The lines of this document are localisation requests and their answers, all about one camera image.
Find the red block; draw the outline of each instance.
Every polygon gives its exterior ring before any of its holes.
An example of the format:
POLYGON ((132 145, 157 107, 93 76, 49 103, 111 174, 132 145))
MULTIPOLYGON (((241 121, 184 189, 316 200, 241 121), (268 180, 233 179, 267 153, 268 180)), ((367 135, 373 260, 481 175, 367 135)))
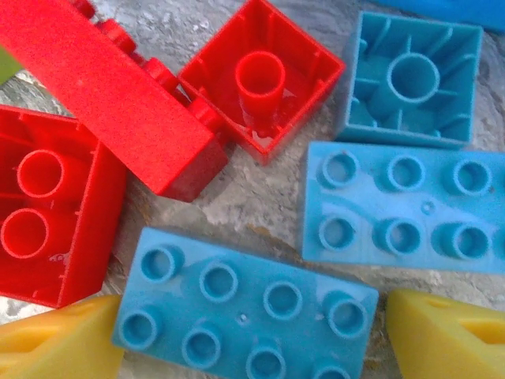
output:
POLYGON ((178 77, 245 150, 268 163, 330 94, 345 68, 264 0, 248 0, 178 77))
POLYGON ((94 26, 93 13, 86 0, 3 2, 0 45, 154 193, 192 201, 227 163, 209 129, 219 116, 193 116, 177 78, 136 54, 115 21, 94 26))
POLYGON ((125 177, 77 120, 0 106, 0 295, 61 307, 99 291, 125 177))

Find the block top surface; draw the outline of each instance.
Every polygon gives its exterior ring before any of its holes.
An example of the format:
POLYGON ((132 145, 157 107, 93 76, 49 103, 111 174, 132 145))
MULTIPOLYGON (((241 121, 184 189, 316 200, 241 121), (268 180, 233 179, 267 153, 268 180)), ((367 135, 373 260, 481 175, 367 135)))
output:
POLYGON ((503 154, 312 142, 303 256, 505 273, 503 154))
POLYGON ((113 339, 222 377, 358 379, 377 295, 146 228, 113 339))

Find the gray stone ground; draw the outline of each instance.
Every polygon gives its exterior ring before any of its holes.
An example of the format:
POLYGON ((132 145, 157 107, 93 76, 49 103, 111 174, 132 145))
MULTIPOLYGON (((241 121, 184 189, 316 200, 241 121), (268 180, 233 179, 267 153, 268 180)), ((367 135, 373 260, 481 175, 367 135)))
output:
MULTIPOLYGON (((287 16, 340 54, 354 30, 360 9, 385 10, 357 0, 274 0, 287 16)), ((101 17, 114 17, 138 42, 140 52, 156 56, 177 72, 240 6, 237 0, 97 0, 101 17)), ((64 108, 26 73, 0 88, 2 103, 64 114, 64 108)), ((472 149, 505 148, 505 37, 484 37, 477 82, 472 149)), ((230 164, 192 204, 147 191, 130 177, 114 259, 104 293, 122 293, 140 229, 145 225, 177 226, 261 253, 300 262, 294 248, 300 159, 310 140, 331 136, 334 104, 329 101, 294 142, 268 167, 260 167, 237 149, 230 164)), ((332 273, 348 273, 382 292, 363 379, 399 379, 384 329, 387 292, 417 288, 505 311, 505 277, 396 268, 311 265, 332 273)), ((0 298, 0 324, 46 310, 42 306, 0 298)), ((121 379, 204 378, 152 358, 126 353, 121 379)))

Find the block stud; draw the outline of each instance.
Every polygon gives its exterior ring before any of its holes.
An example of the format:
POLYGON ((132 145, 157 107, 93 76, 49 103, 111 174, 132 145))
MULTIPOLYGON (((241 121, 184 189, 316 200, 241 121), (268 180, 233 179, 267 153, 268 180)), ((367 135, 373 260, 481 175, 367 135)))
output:
POLYGON ((368 102, 374 118, 384 119, 398 108, 415 107, 437 92, 440 73, 423 54, 399 55, 387 68, 387 74, 368 102))
POLYGON ((491 246, 491 238, 471 223, 449 223, 440 228, 440 247, 453 258, 473 260, 484 257, 491 246))
POLYGON ((356 227, 343 216, 329 216, 319 227, 321 244, 332 251, 342 251, 354 243, 356 227))
POLYGON ((360 170, 357 158, 350 152, 329 155, 320 166, 319 180, 328 188, 342 188, 356 180, 360 170))
POLYGON ((348 294, 331 292, 323 300, 324 316, 332 332, 343 339, 359 337, 367 325, 362 304, 348 294))
POLYGON ((215 325, 197 325, 182 340, 182 357, 190 367, 210 369, 221 356, 221 341, 222 334, 215 325))
POLYGON ((245 372, 248 379, 283 379, 286 361, 279 346, 272 340, 261 340, 247 357, 245 372))
POLYGON ((127 55, 132 54, 137 48, 132 37, 116 20, 109 19, 97 22, 96 27, 127 55))
POLYGON ((35 199, 80 201, 88 179, 86 164, 51 150, 35 150, 17 168, 17 184, 35 199))
POLYGON ((398 257, 415 253, 421 246, 421 236, 421 228, 408 219, 382 220, 374 228, 374 243, 398 257))
POLYGON ((492 174, 489 167, 471 159, 462 159, 443 175, 446 190, 455 195, 482 196, 489 191, 492 174))
POLYGON ((315 364, 311 379, 350 379, 350 375, 337 362, 324 359, 315 364))
POLYGON ((425 165, 415 156, 396 156, 388 164, 384 185, 393 191, 414 191, 425 181, 425 165))
POLYGON ((2 247, 17 259, 68 253, 76 222, 77 217, 72 212, 18 209, 3 222, 2 247))
POLYGON ((268 51, 253 51, 235 67, 241 105, 251 116, 268 119, 282 100, 286 70, 282 61, 268 51))
POLYGON ((175 75, 157 58, 151 58, 140 64, 142 68, 169 93, 175 91, 179 82, 175 75))
POLYGON ((210 263, 200 274, 200 291, 215 303, 231 300, 238 289, 238 276, 231 266, 223 262, 210 263))
POLYGON ((119 324, 119 338, 134 351, 147 350, 163 331, 162 314, 154 306, 129 312, 119 324))
POLYGON ((303 298, 294 284, 280 280, 270 284, 263 295, 263 306, 276 320, 293 320, 301 311, 303 298))
POLYGON ((144 278, 163 283, 175 277, 184 264, 184 254, 176 246, 159 246, 149 250, 140 264, 144 278))
POLYGON ((69 0, 82 15, 88 19, 95 16, 95 8, 88 0, 69 0))

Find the blue rectangular block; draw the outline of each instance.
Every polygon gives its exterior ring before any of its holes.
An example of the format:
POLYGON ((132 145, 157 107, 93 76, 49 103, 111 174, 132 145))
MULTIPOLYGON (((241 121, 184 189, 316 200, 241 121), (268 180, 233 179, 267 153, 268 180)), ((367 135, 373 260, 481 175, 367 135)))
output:
POLYGON ((358 379, 377 290, 145 228, 113 342, 233 379, 358 379))
POLYGON ((340 141, 459 149, 471 142, 482 28, 363 12, 343 53, 340 141))
POLYGON ((308 261, 505 273, 505 154, 312 142, 308 261))
POLYGON ((482 25, 494 32, 505 33, 505 2, 503 0, 372 0, 450 22, 482 25))

